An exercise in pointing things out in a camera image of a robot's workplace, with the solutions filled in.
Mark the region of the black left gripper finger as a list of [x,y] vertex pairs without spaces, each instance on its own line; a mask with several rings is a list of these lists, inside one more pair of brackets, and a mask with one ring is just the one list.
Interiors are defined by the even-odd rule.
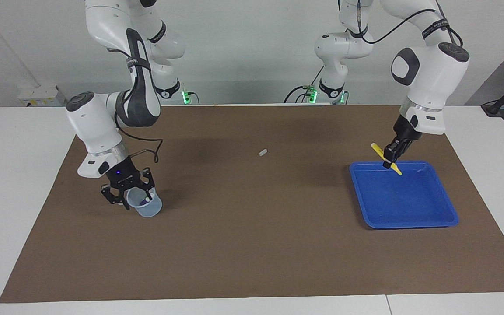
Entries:
[[392,164],[396,163],[400,150],[400,142],[391,142],[383,150],[383,167],[390,169]]
[[398,140],[398,145],[395,150],[395,160],[398,160],[410,147],[413,143],[410,139]]

